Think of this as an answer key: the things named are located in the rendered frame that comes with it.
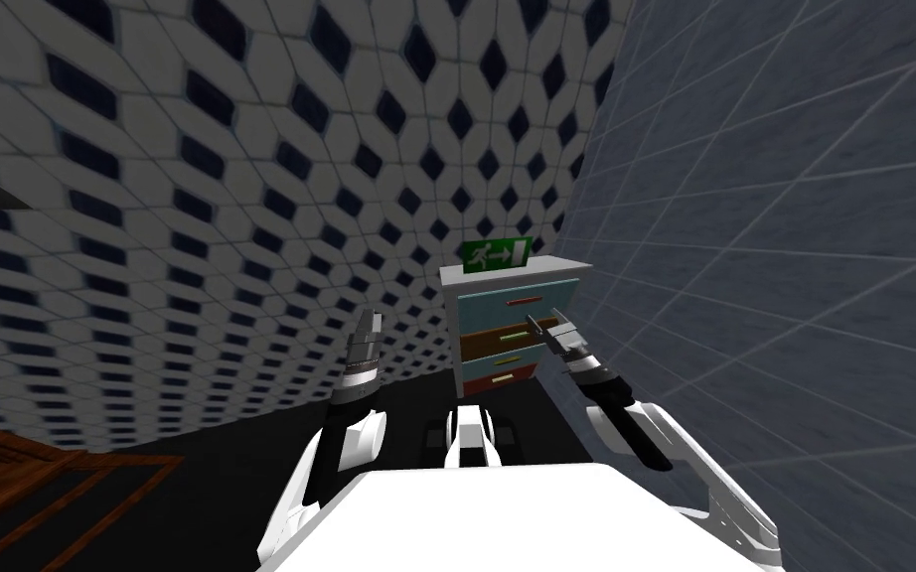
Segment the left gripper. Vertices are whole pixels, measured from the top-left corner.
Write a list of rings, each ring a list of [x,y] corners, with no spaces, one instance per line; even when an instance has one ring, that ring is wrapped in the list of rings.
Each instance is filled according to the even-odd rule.
[[[346,372],[367,371],[379,367],[383,315],[365,310],[354,335],[348,337]]]

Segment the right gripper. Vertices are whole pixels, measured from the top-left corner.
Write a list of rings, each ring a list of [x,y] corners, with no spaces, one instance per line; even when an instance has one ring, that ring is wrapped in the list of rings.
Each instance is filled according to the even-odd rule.
[[[583,365],[589,358],[587,343],[577,332],[575,325],[555,308],[551,309],[557,324],[549,330],[542,327],[531,315],[526,316],[526,323],[533,335],[544,343],[550,352],[568,365]]]

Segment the white chest of drawers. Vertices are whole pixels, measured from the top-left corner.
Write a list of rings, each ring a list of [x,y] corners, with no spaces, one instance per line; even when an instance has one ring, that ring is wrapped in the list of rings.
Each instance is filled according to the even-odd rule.
[[[581,280],[586,277],[591,268],[588,263],[552,255],[532,257],[525,267],[475,274],[465,274],[459,266],[443,267],[440,270],[440,278],[443,287],[444,308],[447,316],[457,396],[459,398],[465,397],[463,395],[463,383],[465,381],[462,378],[463,362],[458,361],[455,352],[458,346],[458,337],[461,334],[457,318],[457,298],[459,296],[568,279],[578,279],[580,285]],[[556,318],[552,315],[551,318],[545,319],[539,324],[542,327],[552,327],[556,324]]]

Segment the brown drawer front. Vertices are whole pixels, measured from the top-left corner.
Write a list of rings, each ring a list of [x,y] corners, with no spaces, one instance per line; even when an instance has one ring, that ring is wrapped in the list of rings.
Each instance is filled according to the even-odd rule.
[[[498,342],[498,337],[518,331],[529,330],[526,321],[506,325],[490,330],[460,334],[455,350],[459,362],[486,358],[511,350],[523,349],[518,344],[506,345]]]

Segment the green exit sign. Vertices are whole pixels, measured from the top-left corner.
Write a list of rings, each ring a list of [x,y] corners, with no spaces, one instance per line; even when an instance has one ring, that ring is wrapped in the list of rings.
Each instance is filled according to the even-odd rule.
[[[534,240],[528,236],[465,241],[459,248],[466,274],[525,267]]]

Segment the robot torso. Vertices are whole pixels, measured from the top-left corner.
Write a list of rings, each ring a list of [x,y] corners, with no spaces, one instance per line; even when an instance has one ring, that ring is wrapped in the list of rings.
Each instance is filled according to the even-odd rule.
[[[440,468],[372,471],[306,501],[300,457],[257,547],[257,572],[785,572],[777,526],[660,406],[627,408],[688,463],[706,511],[672,506],[598,463],[504,466],[491,417],[453,416]]]

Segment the brown wooden furniture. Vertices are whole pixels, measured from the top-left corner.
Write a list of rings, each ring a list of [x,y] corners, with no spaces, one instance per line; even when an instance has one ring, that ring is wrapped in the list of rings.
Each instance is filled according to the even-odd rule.
[[[181,462],[64,450],[0,431],[0,572],[65,572]]]

